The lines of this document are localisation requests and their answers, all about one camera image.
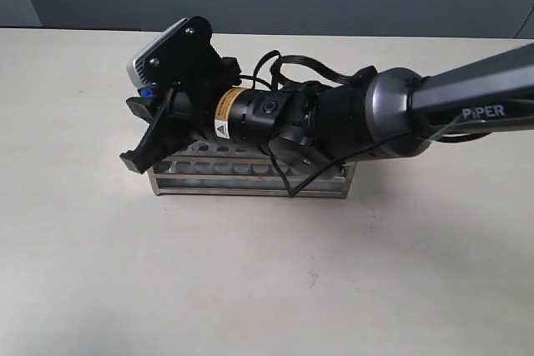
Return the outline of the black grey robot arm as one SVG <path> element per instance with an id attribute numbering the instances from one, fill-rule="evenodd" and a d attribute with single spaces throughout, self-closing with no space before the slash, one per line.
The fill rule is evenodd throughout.
<path id="1" fill-rule="evenodd" d="M 127 101 L 148 124 L 122 153 L 143 173 L 197 141 L 262 153 L 310 176 L 344 163 L 411 158 L 446 136 L 533 126 L 533 47 L 525 45 L 435 76 L 363 68 L 336 87 L 274 78 L 244 88 L 233 58 L 206 48 L 173 82 Z"/>

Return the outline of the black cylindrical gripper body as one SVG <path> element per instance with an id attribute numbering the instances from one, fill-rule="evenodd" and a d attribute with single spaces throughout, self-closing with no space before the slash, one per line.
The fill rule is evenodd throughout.
<path id="1" fill-rule="evenodd" d="M 232 85 L 179 85 L 170 101 L 170 135 L 181 142 L 267 142 L 291 98 Z"/>

